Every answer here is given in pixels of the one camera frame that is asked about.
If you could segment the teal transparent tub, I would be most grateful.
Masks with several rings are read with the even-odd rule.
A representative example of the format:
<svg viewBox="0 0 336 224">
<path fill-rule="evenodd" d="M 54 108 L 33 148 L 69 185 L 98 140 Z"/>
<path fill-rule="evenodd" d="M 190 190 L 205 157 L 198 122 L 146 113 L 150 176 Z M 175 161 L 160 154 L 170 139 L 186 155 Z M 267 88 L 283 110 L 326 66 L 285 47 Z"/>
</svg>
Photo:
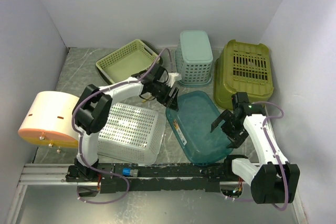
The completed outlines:
<svg viewBox="0 0 336 224">
<path fill-rule="evenodd" d="M 178 96 L 179 110 L 167 108 L 165 115 L 177 141 L 188 160 L 199 166 L 216 163 L 233 151 L 227 146 L 230 140 L 211 124 L 220 115 L 214 102 L 203 91 L 193 91 Z"/>
</svg>

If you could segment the light blue perforated basket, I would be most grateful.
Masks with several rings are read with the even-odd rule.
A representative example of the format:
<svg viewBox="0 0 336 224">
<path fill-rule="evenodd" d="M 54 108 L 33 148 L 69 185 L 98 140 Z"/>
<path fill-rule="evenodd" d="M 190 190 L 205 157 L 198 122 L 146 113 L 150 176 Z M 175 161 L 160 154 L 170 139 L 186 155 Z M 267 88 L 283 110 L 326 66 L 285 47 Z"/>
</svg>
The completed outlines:
<svg viewBox="0 0 336 224">
<path fill-rule="evenodd" d="M 182 31 L 174 58 L 176 71 L 181 75 L 181 85 L 203 87 L 211 82 L 213 53 L 205 31 Z"/>
</svg>

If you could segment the white perforated basket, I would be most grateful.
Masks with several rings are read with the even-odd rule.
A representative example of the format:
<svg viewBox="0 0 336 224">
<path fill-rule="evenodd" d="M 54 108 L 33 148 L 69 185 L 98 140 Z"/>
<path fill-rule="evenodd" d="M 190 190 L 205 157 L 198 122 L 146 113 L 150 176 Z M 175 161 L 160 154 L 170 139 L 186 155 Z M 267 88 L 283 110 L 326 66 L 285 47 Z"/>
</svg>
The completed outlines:
<svg viewBox="0 0 336 224">
<path fill-rule="evenodd" d="M 116 103 L 98 137 L 98 154 L 149 166 L 160 152 L 166 118 L 158 111 Z"/>
</svg>

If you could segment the olive green tub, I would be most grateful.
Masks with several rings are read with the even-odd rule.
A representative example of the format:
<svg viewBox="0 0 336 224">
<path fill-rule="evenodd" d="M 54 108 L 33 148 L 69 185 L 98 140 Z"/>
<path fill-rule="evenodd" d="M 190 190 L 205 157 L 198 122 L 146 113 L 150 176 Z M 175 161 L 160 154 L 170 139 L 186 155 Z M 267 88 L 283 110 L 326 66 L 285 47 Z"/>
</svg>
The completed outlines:
<svg viewBox="0 0 336 224">
<path fill-rule="evenodd" d="M 214 68 L 214 102 L 233 109 L 232 95 L 246 92 L 250 102 L 268 101 L 272 96 L 269 49 L 264 44 L 229 41 Z"/>
</svg>

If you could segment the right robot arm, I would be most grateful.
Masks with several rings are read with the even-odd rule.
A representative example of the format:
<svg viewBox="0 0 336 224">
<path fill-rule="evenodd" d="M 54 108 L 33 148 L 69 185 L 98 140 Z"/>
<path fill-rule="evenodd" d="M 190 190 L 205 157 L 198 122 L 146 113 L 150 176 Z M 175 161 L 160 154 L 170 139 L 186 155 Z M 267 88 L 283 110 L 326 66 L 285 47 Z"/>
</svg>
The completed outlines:
<svg viewBox="0 0 336 224">
<path fill-rule="evenodd" d="M 246 182 L 255 203 L 272 204 L 284 211 L 295 198 L 300 169 L 288 161 L 277 145 L 269 123 L 273 116 L 267 115 L 265 104 L 250 102 L 246 92 L 237 92 L 232 95 L 233 110 L 223 111 L 211 124 L 211 131 L 219 126 L 230 141 L 228 148 L 240 147 L 246 138 L 252 140 L 259 165 L 245 156 L 228 155 L 223 176 Z"/>
</svg>

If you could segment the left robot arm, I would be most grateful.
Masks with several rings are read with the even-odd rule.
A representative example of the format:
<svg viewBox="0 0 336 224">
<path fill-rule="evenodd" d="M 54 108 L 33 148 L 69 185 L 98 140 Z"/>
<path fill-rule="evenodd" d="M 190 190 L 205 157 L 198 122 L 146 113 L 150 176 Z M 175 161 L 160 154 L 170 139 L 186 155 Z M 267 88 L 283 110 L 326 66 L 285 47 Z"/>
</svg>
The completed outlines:
<svg viewBox="0 0 336 224">
<path fill-rule="evenodd" d="M 74 167 L 85 181 L 90 182 L 98 175 L 98 135 L 108 121 L 110 109 L 125 99 L 150 93 L 166 108 L 178 111 L 178 88 L 174 84 L 182 79 L 177 72 L 167 70 L 154 63 L 126 80 L 109 86 L 86 86 L 72 111 L 71 124 L 78 133 L 78 154 Z"/>
</svg>

